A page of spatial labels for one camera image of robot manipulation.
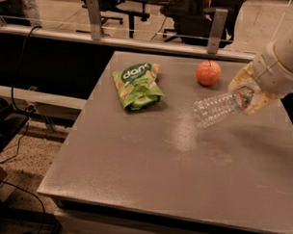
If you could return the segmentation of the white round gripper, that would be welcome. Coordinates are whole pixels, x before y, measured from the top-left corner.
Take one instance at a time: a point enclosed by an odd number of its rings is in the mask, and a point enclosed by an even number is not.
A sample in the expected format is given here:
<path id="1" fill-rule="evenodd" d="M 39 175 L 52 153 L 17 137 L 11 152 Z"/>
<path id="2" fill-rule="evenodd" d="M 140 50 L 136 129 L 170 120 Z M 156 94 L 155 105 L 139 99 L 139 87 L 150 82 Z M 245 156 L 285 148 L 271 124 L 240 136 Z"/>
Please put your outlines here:
<path id="1" fill-rule="evenodd" d="M 246 115 L 255 114 L 293 93 L 293 44 L 279 44 L 277 40 L 269 43 L 227 86 L 229 91 L 243 87 L 256 91 L 245 108 Z"/>

